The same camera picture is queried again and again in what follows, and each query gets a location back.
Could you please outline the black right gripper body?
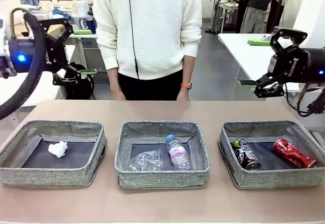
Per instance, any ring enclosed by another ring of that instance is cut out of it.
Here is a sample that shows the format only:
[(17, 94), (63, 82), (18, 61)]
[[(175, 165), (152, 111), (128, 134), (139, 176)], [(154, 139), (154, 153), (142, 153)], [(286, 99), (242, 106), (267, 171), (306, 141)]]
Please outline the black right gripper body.
[(289, 46), (276, 52), (270, 60), (268, 76), (280, 84), (324, 84), (324, 49)]

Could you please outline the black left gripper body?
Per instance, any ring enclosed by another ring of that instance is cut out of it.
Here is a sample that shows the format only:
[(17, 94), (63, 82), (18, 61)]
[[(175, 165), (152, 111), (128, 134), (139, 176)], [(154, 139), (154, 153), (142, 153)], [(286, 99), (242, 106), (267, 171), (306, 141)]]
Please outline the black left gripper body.
[[(45, 40), (46, 55), (45, 60), (42, 62), (45, 66), (43, 71), (57, 73), (61, 69), (60, 63), (68, 63), (66, 47), (61, 43), (53, 48), (52, 46), (57, 40), (49, 35), (45, 35)], [(34, 39), (27, 37), (10, 38), (8, 47), (10, 60), (15, 71), (17, 73), (27, 73), (35, 53)]]

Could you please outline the person's right hand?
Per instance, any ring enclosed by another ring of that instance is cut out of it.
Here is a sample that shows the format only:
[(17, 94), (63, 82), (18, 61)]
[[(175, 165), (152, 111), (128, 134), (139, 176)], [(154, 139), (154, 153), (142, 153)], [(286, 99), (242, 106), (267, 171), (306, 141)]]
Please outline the person's right hand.
[(119, 100), (119, 101), (125, 101), (126, 100), (123, 92), (120, 89), (112, 90), (111, 92), (112, 92), (114, 100)]

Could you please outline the person's left hand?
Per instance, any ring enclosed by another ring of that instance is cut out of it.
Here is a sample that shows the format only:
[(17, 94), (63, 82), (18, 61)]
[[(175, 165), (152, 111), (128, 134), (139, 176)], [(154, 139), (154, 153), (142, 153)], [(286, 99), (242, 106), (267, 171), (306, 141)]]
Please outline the person's left hand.
[(178, 93), (176, 101), (189, 101), (189, 90), (182, 87)]

